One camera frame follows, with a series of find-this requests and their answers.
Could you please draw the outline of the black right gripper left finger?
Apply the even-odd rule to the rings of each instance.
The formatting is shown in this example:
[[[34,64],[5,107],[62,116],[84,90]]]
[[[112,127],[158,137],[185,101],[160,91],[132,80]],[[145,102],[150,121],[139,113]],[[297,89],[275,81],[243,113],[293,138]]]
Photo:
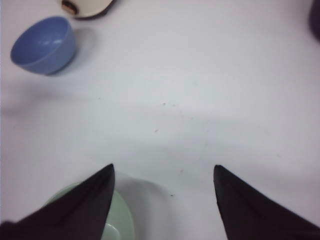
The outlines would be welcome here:
[[[2,240],[99,240],[110,211],[115,170],[109,164],[72,190],[17,221],[0,225]]]

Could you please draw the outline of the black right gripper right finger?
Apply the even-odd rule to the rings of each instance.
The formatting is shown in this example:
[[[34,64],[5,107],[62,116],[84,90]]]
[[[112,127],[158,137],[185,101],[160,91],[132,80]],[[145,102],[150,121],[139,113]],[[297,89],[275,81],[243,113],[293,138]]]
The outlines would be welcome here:
[[[222,165],[213,169],[216,204],[229,240],[318,240],[320,228],[260,193]]]

